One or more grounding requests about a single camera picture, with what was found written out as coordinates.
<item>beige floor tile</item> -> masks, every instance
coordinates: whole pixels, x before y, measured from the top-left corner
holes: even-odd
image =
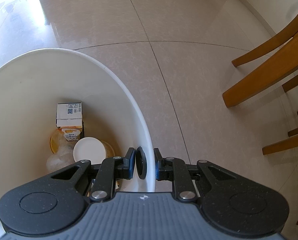
[[[290,213],[282,235],[287,239],[298,239],[298,165],[293,171],[289,179],[283,185],[280,193],[286,198],[289,203]]]
[[[223,9],[237,23],[254,47],[271,38],[265,27],[239,0],[226,0]]]
[[[147,122],[153,147],[163,157],[189,163],[185,144],[161,72],[148,42],[79,49],[106,65],[130,90]]]
[[[132,0],[150,41],[192,41],[253,49],[224,8],[227,0]]]
[[[40,0],[60,47],[146,41],[130,0]]]
[[[130,0],[0,0],[0,67],[33,49],[146,40]]]
[[[277,93],[280,96],[286,116],[288,118],[290,130],[298,127],[298,87],[285,93],[281,85],[293,77],[294,74],[292,73],[288,77],[275,84]]]
[[[234,68],[240,52],[221,46],[152,42],[192,163],[207,159],[279,190],[296,166],[293,150],[263,156],[261,148],[286,139],[289,129],[274,86],[227,109],[231,85],[259,65]]]

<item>trash bin rim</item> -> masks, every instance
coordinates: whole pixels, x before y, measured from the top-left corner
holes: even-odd
[[[20,56],[17,56],[11,60],[9,60],[7,63],[5,63],[3,66],[0,67],[0,72],[5,70],[10,64],[13,64],[14,62],[18,61],[19,59],[23,58],[24,56],[29,56],[29,55],[33,55],[36,53],[47,53],[47,52],[63,52],[63,53],[69,53],[69,54],[74,54],[77,55],[81,58],[84,58],[86,60],[91,61],[92,63],[94,63],[95,65],[97,65],[98,67],[102,68],[110,77],[112,77],[114,79],[114,81],[121,87],[121,89],[124,91],[124,93],[127,95],[128,99],[130,100],[130,103],[132,104],[132,106],[134,107],[142,127],[144,128],[144,133],[145,133],[145,138],[146,141],[149,142],[148,143],[148,155],[146,155],[146,158],[152,158],[152,162],[155,164],[155,160],[154,160],[154,154],[153,154],[153,145],[152,145],[152,141],[151,141],[151,136],[149,133],[149,129],[147,126],[147,123],[144,119],[144,116],[136,102],[136,100],[134,99],[134,97],[132,96],[131,92],[127,89],[127,87],[124,85],[124,83],[116,76],[115,73],[113,73],[108,67],[106,67],[104,64],[102,64],[101,62],[99,62],[98,60],[83,54],[79,51],[75,51],[75,50],[71,50],[71,49],[63,49],[63,48],[44,48],[44,49],[35,49],[26,53],[21,54]],[[155,178],[155,167],[154,167],[154,172],[150,172],[147,173],[147,177],[146,179],[148,179],[151,183],[151,187],[147,184],[147,190],[148,192],[154,192],[155,191],[155,184],[156,184],[156,178]]]

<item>trash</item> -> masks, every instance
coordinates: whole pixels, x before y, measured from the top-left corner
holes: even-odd
[[[101,141],[102,144],[104,145],[105,149],[106,149],[106,158],[110,158],[110,157],[114,157],[114,150],[111,147],[111,145],[105,141]]]
[[[68,142],[59,130],[55,130],[50,138],[52,154],[46,163],[49,173],[75,163],[73,149],[76,142]]]
[[[82,104],[58,104],[56,125],[67,141],[79,141],[82,132]]]
[[[73,158],[76,162],[86,159],[91,164],[100,164],[106,158],[106,148],[98,139],[84,137],[74,146]]]

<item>white lid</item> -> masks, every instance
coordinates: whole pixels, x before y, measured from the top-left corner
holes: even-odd
[[[84,137],[74,146],[73,158],[76,162],[90,160],[91,164],[100,164],[106,158],[106,149],[98,139]]]

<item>logo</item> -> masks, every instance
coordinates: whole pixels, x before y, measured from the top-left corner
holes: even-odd
[[[147,195],[141,195],[139,197],[139,199],[142,199],[142,200],[147,200],[149,197]]]

